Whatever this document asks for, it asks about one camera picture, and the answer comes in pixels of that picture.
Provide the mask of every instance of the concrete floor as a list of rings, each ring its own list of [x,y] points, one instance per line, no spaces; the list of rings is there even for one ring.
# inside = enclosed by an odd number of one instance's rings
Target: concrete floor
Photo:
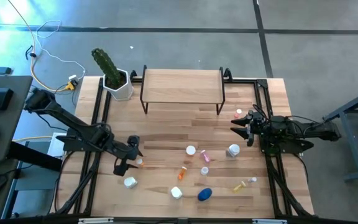
[[[257,29],[252,0],[13,3],[33,26],[60,19],[65,27]],[[259,0],[259,6],[265,29],[358,30],[358,0]],[[0,24],[22,25],[6,0],[0,0]],[[14,75],[30,75],[24,52],[31,44],[28,32],[0,30],[0,66],[13,68]],[[285,79],[293,114],[321,119],[358,95],[358,35],[266,34],[266,44],[273,76]],[[86,75],[101,75],[90,54],[99,47],[109,53],[118,67],[138,73],[143,64],[149,68],[222,66],[229,67],[235,77],[266,77],[258,34],[57,32],[43,40],[43,45],[62,59],[80,62]],[[42,54],[35,72],[47,85],[57,88],[67,82],[68,76],[80,75],[82,70]],[[71,95],[58,95],[57,101],[74,112]],[[47,119],[52,125],[63,127],[54,119]],[[23,112],[15,138],[52,133],[36,115]],[[343,181],[344,175],[355,171],[346,139],[314,142],[315,147],[305,152],[305,162],[316,214],[358,221],[358,180]],[[32,197],[20,195],[19,199]]]

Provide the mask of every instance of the white bottle cap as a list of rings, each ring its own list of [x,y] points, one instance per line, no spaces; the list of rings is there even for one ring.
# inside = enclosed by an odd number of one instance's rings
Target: white bottle cap
[[[256,180],[257,180],[256,177],[253,177],[253,178],[249,179],[248,182],[252,183],[252,182],[256,182]]]
[[[208,167],[201,168],[201,175],[206,175],[208,171],[209,171]]]
[[[182,196],[182,193],[178,187],[173,187],[171,189],[171,194],[176,199],[179,199]]]
[[[187,146],[186,153],[189,156],[192,156],[192,155],[194,155],[196,153],[196,148],[194,146]]]
[[[233,144],[229,146],[229,150],[232,152],[233,155],[237,155],[238,153],[240,153],[240,146],[237,144]]]
[[[135,187],[136,184],[137,184],[137,181],[133,177],[128,177],[124,180],[124,185],[128,189]]]

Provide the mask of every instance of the white pot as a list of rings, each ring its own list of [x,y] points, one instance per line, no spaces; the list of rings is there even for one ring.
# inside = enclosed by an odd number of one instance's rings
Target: white pot
[[[131,79],[129,78],[128,72],[117,68],[117,70],[124,72],[127,79],[127,83],[120,87],[118,90],[113,90],[105,85],[106,75],[103,75],[103,88],[109,91],[117,101],[129,100],[134,93],[134,87],[132,86]]]

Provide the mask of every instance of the wooden platform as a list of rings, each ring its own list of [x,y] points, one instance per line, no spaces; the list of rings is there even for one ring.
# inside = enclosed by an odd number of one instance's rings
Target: wooden platform
[[[76,115],[90,123],[99,77],[85,77],[79,95]],[[268,80],[274,114],[291,115],[284,81]],[[254,88],[246,84],[226,85],[226,104],[219,116],[214,105],[184,105],[156,103],[144,114],[139,102],[140,84],[134,83],[134,95],[129,101],[112,100],[108,123],[117,139],[126,141],[131,134],[140,136],[140,150],[145,167],[130,169],[125,177],[112,174],[115,157],[103,153],[94,195],[92,216],[102,217],[199,217],[199,218],[272,218],[273,208],[265,159],[259,151],[258,140],[247,147],[244,140],[230,131],[235,110],[245,113],[255,103]],[[105,98],[99,112],[101,117]],[[199,154],[187,157],[185,148],[194,145],[198,152],[205,149],[212,159],[209,174]],[[238,144],[241,152],[228,159],[225,150]],[[84,153],[76,152],[67,161],[58,190],[59,207],[78,185]],[[293,155],[283,155],[287,183],[294,196],[313,213],[302,163]],[[188,172],[182,181],[177,179],[181,166]],[[124,187],[126,177],[133,176],[138,185]],[[242,180],[257,177],[258,181],[234,194],[232,189]],[[170,195],[178,186],[183,192],[179,200]],[[213,195],[205,202],[196,198],[206,187]],[[85,206],[88,187],[83,197]],[[282,203],[281,191],[278,191]]]
[[[221,72],[146,69],[143,101],[145,103],[222,103]]]

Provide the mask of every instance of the wooden tabletop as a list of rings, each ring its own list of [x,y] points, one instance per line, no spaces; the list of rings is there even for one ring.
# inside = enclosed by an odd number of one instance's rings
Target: wooden tabletop
[[[84,77],[76,115],[90,123],[99,77]],[[268,79],[274,114],[291,115],[283,79]],[[214,105],[156,103],[144,114],[140,100],[140,83],[134,83],[134,94],[129,101],[114,101],[109,109],[108,124],[117,139],[126,142],[131,134],[140,136],[140,150],[145,166],[130,169],[124,177],[113,175],[115,157],[104,152],[99,167],[93,201],[92,216],[102,217],[193,217],[193,218],[273,218],[272,199],[266,163],[258,140],[252,147],[230,131],[236,109],[243,114],[255,103],[254,88],[247,84],[229,84],[226,104],[219,116]],[[104,98],[99,117],[102,115]],[[235,159],[227,158],[225,150],[231,144],[241,147]],[[185,148],[194,145],[197,154],[188,157]],[[206,150],[212,161],[206,165],[200,159],[200,150]],[[58,207],[73,193],[80,178],[84,153],[76,152],[67,160],[58,190]],[[283,164],[289,189],[304,208],[313,213],[305,171],[293,155],[283,154]],[[188,172],[182,181],[177,179],[181,166]],[[203,166],[209,167],[207,176],[200,174]],[[126,189],[123,182],[133,176],[138,184]],[[257,177],[238,193],[232,189],[242,180]],[[174,199],[170,190],[177,186],[183,192]],[[197,194],[204,188],[213,194],[199,202]],[[86,187],[82,209],[87,199]],[[282,195],[278,190],[282,211]]]
[[[146,69],[145,103],[222,103],[220,70]]]

